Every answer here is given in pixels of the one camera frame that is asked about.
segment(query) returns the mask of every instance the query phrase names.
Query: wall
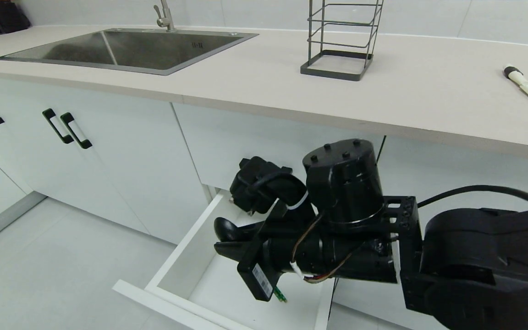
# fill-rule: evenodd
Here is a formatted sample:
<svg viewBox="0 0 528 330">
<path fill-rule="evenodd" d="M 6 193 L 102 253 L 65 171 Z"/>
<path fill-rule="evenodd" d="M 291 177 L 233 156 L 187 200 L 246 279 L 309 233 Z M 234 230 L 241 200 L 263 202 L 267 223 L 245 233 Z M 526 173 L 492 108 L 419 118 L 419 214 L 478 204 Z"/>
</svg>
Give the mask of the wall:
<svg viewBox="0 0 528 330">
<path fill-rule="evenodd" d="M 152 6 L 159 4 L 159 0 L 16 1 L 34 25 L 153 25 L 157 16 Z M 176 25 L 308 28 L 307 0 L 168 0 L 168 4 Z M 363 16 L 351 9 L 332 13 L 337 19 Z M 384 0 L 380 31 L 528 44 L 528 0 Z"/>
</svg>

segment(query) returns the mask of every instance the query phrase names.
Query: baseboard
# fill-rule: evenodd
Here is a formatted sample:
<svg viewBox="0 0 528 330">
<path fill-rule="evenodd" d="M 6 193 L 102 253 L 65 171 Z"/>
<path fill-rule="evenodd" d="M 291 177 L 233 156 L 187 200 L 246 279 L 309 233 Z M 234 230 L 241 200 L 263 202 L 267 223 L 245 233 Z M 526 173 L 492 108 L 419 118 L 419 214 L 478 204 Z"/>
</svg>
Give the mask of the baseboard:
<svg viewBox="0 0 528 330">
<path fill-rule="evenodd" d="M 0 231 L 9 226 L 9 224 L 13 223 L 32 207 L 35 207 L 40 201 L 44 200 L 44 198 L 46 198 L 46 196 L 39 192 L 31 192 L 21 200 L 17 201 L 14 205 L 11 205 L 6 211 L 0 213 Z"/>
</svg>

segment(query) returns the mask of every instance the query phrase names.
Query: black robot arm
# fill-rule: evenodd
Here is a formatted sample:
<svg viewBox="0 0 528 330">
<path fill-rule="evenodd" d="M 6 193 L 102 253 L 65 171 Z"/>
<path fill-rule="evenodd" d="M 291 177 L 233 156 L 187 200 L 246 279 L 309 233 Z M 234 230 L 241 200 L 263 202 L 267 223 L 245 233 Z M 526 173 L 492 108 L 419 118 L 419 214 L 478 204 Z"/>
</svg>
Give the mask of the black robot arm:
<svg viewBox="0 0 528 330">
<path fill-rule="evenodd" d="M 469 186 L 418 204 L 413 196 L 383 196 L 373 146 L 356 139 L 326 144 L 303 165 L 306 185 L 291 169 L 243 159 L 233 202 L 249 214 L 272 210 L 266 221 L 243 227 L 215 220 L 215 250 L 238 262 L 256 299 L 272 296 L 256 278 L 256 265 L 273 287 L 285 272 L 310 283 L 334 277 L 396 283 L 392 245 L 398 244 L 408 309 L 451 330 L 528 330 L 528 211 L 452 209 L 428 223 L 424 239 L 418 212 L 453 194 L 490 191 L 528 201 L 528 193 Z"/>
</svg>

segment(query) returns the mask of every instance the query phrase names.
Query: floor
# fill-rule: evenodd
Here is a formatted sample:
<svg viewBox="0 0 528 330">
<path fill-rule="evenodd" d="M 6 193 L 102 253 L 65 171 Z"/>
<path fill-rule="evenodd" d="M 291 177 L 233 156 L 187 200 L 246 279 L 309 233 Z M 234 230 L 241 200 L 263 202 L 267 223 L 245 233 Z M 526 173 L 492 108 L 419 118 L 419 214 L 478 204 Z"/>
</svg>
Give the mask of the floor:
<svg viewBox="0 0 528 330">
<path fill-rule="evenodd" d="M 143 288 L 173 244 L 47 198 L 0 232 L 0 330 L 187 330 L 113 291 Z M 404 330 L 334 304 L 330 330 Z"/>
</svg>

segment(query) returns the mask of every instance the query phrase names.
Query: wire rack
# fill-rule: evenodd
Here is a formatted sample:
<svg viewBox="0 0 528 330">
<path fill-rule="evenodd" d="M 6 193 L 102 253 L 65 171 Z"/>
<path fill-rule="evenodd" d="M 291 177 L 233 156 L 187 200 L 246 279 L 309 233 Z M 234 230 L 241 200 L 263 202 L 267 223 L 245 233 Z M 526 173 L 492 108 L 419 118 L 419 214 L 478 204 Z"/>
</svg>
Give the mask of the wire rack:
<svg viewBox="0 0 528 330">
<path fill-rule="evenodd" d="M 314 0 L 309 0 L 308 7 L 308 60 L 304 63 L 300 71 L 305 75 L 328 77 L 335 79 L 344 79 L 347 81 L 360 81 L 369 65 L 374 59 L 374 46 L 376 44 L 376 36 L 378 33 L 378 27 L 380 24 L 380 17 L 382 15 L 384 0 L 366 0 L 366 3 L 349 3 L 349 4 L 328 4 L 326 0 L 323 0 L 321 8 L 314 11 Z M 325 19 L 325 15 L 331 13 L 331 9 L 335 8 L 347 8 L 345 6 L 357 6 L 360 9 L 366 9 L 370 13 L 368 21 L 365 22 L 348 22 L 348 21 L 335 21 Z M 319 28 L 313 30 L 314 25 L 319 25 Z M 328 25 L 337 25 L 345 27 L 359 27 L 362 31 L 367 32 L 368 38 L 363 38 L 360 44 L 342 44 L 339 42 L 328 42 L 327 36 L 325 36 L 325 27 Z M 313 54 L 314 44 L 319 44 L 319 53 Z M 336 49 L 326 49 L 325 46 L 331 45 Z M 340 56 L 343 58 L 358 59 L 358 67 L 361 67 L 360 71 L 333 71 L 330 69 L 321 69 L 320 67 L 312 67 L 323 56 Z"/>
</svg>

